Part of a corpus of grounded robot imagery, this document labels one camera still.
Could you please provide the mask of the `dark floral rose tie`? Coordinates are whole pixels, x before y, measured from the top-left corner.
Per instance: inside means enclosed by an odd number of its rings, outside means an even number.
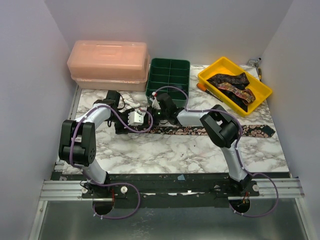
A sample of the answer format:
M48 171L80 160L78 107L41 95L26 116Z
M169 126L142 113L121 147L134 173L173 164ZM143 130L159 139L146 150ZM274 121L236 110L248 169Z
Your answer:
M242 136L252 138L271 138L276 131L269 125L242 125ZM147 134L207 136L203 126L153 126Z

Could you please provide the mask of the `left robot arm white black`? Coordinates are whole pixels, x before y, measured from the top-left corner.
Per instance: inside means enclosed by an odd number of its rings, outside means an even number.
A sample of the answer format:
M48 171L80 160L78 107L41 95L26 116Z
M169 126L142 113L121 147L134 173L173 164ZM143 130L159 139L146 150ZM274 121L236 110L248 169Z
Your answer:
M124 99L115 90L109 90L104 99L94 102L92 108L74 120L65 120L61 126L58 157L81 171L94 185L93 191L101 198L111 191L109 174L96 160L96 130L104 122L114 127L115 133L145 133L153 119L145 110L133 108L121 112L119 103Z

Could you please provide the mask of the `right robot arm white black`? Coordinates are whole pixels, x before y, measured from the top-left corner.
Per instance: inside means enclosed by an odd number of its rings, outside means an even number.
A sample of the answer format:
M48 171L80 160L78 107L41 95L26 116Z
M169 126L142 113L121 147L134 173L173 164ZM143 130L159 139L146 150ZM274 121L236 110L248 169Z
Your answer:
M153 92L151 106L153 123L168 121L176 127L203 127L214 145L223 153L228 167L230 191L241 196L248 190L251 177L242 162L238 148L242 136L242 126L239 121L219 104L207 110L191 110L177 107L167 93Z

